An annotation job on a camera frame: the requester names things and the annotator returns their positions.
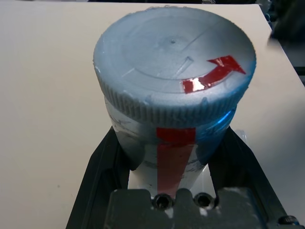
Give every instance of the container lid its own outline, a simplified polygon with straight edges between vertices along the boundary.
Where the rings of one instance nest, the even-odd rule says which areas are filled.
[[[150,8],[112,24],[93,63],[120,112],[163,127],[193,127],[234,109],[256,66],[246,34],[194,8]]]

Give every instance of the red tape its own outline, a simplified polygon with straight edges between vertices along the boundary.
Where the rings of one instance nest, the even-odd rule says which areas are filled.
[[[246,74],[230,55],[208,60],[208,62],[215,63],[218,66],[204,76],[182,80],[183,89],[186,94],[211,88],[232,71]]]
[[[157,136],[164,141],[157,147],[158,193],[174,198],[195,144],[196,129],[157,128]]]

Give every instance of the screw hole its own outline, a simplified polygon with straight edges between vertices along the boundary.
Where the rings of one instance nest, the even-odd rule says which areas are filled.
[[[173,200],[167,194],[158,194],[152,202],[154,207],[159,210],[165,210],[173,206]]]
[[[206,193],[199,193],[194,198],[195,204],[202,208],[206,208],[206,207],[210,206],[212,200],[213,200],[213,198],[209,194],[206,194]]]

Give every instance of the white table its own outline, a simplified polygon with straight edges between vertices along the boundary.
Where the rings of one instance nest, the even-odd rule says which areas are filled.
[[[120,17],[152,4],[0,2],[0,228],[64,229],[87,163],[111,126],[92,65]],[[305,224],[305,88],[256,5],[189,5],[252,40],[257,68],[238,106],[243,129],[288,214]]]

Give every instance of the plastic container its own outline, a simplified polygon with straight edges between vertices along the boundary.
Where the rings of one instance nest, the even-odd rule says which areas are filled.
[[[94,67],[138,187],[191,188],[253,76],[252,43],[236,25],[193,8],[152,8],[111,25]]]

